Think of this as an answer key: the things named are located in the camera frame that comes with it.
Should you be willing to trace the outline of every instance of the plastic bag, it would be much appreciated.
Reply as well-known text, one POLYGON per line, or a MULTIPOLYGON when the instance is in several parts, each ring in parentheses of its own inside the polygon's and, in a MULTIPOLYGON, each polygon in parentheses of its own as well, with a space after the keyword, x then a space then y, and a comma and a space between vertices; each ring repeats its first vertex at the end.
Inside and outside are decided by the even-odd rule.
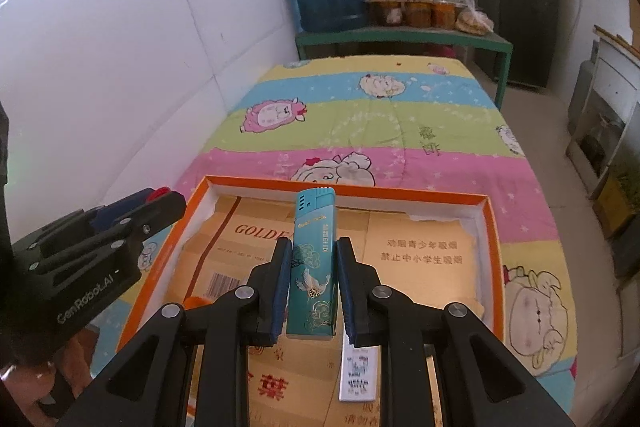
POLYGON ((494 22, 486 13, 476 10, 474 0, 465 0, 466 8, 458 15, 456 29, 473 35, 486 35, 494 31, 494 22))

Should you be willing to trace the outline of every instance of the floor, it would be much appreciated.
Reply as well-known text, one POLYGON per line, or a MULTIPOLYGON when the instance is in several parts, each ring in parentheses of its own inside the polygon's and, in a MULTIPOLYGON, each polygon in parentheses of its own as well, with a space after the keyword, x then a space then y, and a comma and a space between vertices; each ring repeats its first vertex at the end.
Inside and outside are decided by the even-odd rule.
MULTIPOLYGON (((469 69, 493 98, 495 84, 469 69)), ((508 87, 502 115, 520 142, 556 219, 571 277, 578 323, 578 371, 571 418, 597 425, 622 393, 640 360, 619 360, 620 308, 610 248, 572 163, 566 107, 551 94, 508 87)))

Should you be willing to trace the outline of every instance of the blue stripe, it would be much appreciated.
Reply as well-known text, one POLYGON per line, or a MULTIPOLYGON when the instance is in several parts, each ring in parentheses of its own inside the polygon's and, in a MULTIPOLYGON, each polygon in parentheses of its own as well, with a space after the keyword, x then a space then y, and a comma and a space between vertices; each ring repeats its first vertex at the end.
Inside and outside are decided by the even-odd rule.
POLYGON ((131 304, 122 299, 115 299, 91 324, 100 329, 98 342, 95 344, 94 357, 91 361, 91 375, 95 376, 104 369, 116 354, 120 333, 131 311, 131 304))
POLYGON ((554 373, 561 373, 562 371, 571 370, 571 366, 574 365, 575 357, 569 357, 568 359, 559 360, 554 365, 552 365, 547 371, 542 374, 542 377, 545 375, 552 375, 554 373))
MULTIPOLYGON (((366 72, 322 74, 259 82, 241 100, 235 110, 249 108, 266 100, 299 99, 303 103, 373 99, 360 87, 366 72)), ((394 102, 436 102, 495 108, 494 103, 474 78, 453 74, 389 74, 404 84, 404 92, 394 102)))
POLYGON ((571 412, 574 400, 575 381, 570 371, 562 371, 553 375, 541 375, 536 380, 553 397, 565 413, 571 412))

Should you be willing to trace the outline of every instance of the tiled wall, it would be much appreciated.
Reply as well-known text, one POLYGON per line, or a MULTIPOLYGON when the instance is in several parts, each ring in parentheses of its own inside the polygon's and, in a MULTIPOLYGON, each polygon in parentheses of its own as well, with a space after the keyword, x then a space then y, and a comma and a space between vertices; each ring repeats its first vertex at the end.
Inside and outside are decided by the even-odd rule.
POLYGON ((170 185, 294 32, 284 0, 0 0, 12 238, 170 185))

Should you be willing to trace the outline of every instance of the yellow stripe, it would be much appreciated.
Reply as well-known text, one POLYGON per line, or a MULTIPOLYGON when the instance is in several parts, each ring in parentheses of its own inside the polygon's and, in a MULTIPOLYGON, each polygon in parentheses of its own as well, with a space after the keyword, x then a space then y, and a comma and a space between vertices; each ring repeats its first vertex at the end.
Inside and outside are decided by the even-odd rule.
POLYGON ((318 74, 353 73, 358 71, 386 71, 395 73, 430 74, 428 64, 444 66, 450 74, 474 78, 462 62, 455 58, 415 57, 409 55, 355 55, 352 57, 316 58, 299 68, 275 66, 267 71, 259 82, 282 80, 318 74))

